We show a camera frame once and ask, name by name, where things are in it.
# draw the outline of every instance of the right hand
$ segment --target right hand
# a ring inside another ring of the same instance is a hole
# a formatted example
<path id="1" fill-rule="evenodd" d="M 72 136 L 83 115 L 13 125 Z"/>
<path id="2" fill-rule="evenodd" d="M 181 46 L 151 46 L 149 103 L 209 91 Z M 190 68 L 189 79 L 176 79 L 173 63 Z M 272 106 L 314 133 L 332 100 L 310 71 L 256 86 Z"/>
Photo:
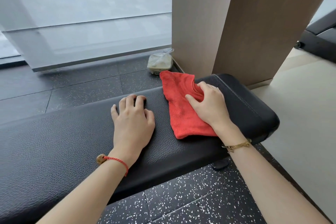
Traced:
<path id="1" fill-rule="evenodd" d="M 185 98 L 201 120 L 209 124 L 215 132 L 217 128 L 222 127 L 224 124 L 231 125 L 232 121 L 230 120 L 223 93 L 215 86 L 205 82 L 200 82 L 198 86 L 204 92 L 204 100 L 202 102 L 198 102 L 188 94 Z"/>

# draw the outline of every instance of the red towel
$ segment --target red towel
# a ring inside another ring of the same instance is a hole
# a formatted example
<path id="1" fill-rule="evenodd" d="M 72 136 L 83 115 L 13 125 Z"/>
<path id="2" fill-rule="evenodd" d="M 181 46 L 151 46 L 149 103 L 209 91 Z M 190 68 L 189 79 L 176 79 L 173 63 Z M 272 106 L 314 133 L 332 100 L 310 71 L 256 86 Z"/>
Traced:
<path id="1" fill-rule="evenodd" d="M 169 102 L 170 125 L 176 138 L 190 135 L 217 136 L 211 126 L 198 117 L 185 97 L 189 94 L 199 102 L 204 99 L 202 89 L 195 84 L 195 76 L 163 71 L 160 78 L 163 94 Z"/>

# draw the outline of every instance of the black leather upholstery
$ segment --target black leather upholstery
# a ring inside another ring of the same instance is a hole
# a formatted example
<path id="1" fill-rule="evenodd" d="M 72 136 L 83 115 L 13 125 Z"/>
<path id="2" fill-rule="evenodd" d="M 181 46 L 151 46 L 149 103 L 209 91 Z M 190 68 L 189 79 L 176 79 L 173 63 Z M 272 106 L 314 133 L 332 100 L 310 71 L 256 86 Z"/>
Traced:
<path id="1" fill-rule="evenodd" d="M 224 93 L 233 122 L 253 143 L 279 126 L 277 115 L 230 75 L 203 79 Z M 162 87 L 145 90 L 156 128 L 110 203 L 228 155 L 216 137 L 177 140 L 170 127 Z M 97 155 L 112 149 L 110 108 L 123 96 L 47 113 L 0 126 L 1 223 L 34 223 L 96 167 Z"/>

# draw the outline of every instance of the beige floor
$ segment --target beige floor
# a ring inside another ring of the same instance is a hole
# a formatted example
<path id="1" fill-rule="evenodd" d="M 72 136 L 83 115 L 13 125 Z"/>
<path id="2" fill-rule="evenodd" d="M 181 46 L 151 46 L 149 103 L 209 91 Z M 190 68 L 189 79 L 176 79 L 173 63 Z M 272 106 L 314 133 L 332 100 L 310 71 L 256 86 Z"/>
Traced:
<path id="1" fill-rule="evenodd" d="M 293 49 L 253 92 L 280 118 L 263 145 L 336 223 L 336 65 Z"/>

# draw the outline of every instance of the plastic bag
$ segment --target plastic bag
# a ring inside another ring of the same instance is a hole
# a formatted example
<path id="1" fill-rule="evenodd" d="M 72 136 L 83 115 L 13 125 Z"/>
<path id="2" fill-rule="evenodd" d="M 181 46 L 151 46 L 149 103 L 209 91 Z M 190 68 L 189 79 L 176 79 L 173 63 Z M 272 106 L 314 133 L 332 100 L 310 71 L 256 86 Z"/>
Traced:
<path id="1" fill-rule="evenodd" d="M 173 66 L 173 57 L 170 55 L 174 49 L 168 52 L 159 52 L 149 56 L 147 69 L 152 74 L 159 74 L 161 71 L 169 70 Z"/>

